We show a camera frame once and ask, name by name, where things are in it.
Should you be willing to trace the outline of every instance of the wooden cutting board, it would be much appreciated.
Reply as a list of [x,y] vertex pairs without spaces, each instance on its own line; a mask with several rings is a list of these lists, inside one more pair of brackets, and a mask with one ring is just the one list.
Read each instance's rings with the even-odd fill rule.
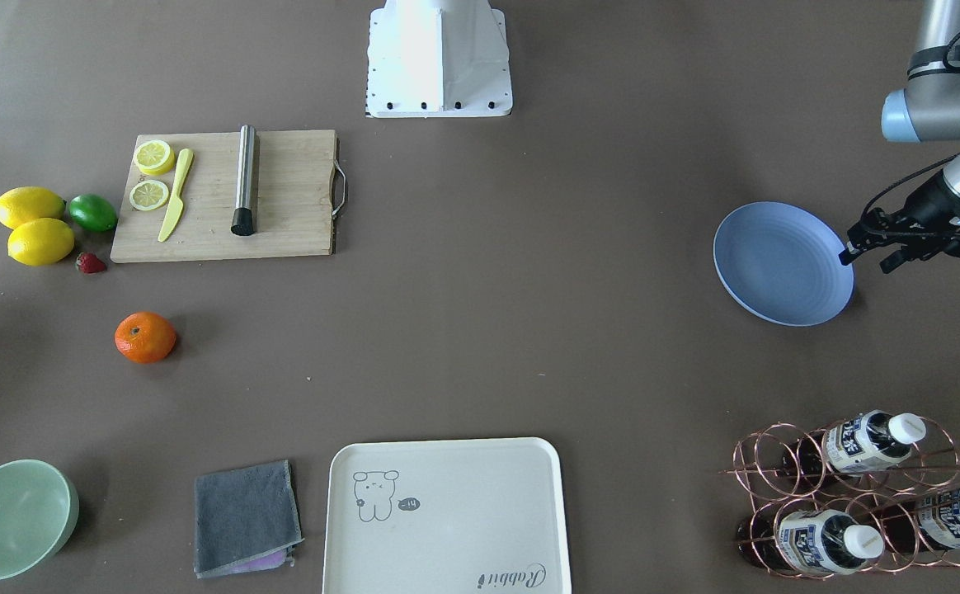
[[332,253],[330,195],[337,151],[333,130],[256,132],[256,233],[249,237],[231,233],[238,187],[239,133],[142,134],[136,139],[136,148],[152,139],[166,140],[177,154],[180,149],[194,150],[194,164],[183,185],[183,214],[168,240],[159,242],[157,233],[166,208],[135,210],[129,192],[147,179],[161,180],[172,189],[175,170],[151,177],[133,163],[111,260],[178,262]]

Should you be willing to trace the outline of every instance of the gray towel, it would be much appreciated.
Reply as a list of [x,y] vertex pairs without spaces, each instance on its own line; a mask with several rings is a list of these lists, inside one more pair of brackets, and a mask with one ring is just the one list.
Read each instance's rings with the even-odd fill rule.
[[288,460],[198,477],[194,513],[198,578],[277,568],[304,540]]

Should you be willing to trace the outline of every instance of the tangerine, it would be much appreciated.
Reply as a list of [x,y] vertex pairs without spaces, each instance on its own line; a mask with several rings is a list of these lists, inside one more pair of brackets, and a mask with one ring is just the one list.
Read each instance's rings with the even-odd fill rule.
[[176,345],[176,329],[158,314],[136,312],[118,324],[114,345],[129,361],[160,361]]

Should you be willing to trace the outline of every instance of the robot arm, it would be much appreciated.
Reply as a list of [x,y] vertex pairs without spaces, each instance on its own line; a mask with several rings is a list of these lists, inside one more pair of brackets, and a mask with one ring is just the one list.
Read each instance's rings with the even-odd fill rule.
[[[960,0],[925,1],[909,83],[887,98],[883,133],[899,142],[960,139]],[[884,273],[940,252],[960,258],[960,154],[936,167],[943,164],[896,213],[869,208],[895,186],[869,202],[847,232],[840,261],[846,266],[869,249],[887,245],[900,247],[880,263]]]

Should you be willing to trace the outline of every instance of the blue joint cap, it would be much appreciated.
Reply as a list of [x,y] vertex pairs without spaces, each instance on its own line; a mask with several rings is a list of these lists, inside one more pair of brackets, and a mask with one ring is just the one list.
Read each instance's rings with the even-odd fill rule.
[[906,90],[898,89],[883,99],[883,138],[892,143],[918,143],[913,120],[909,117],[909,108],[906,106]]

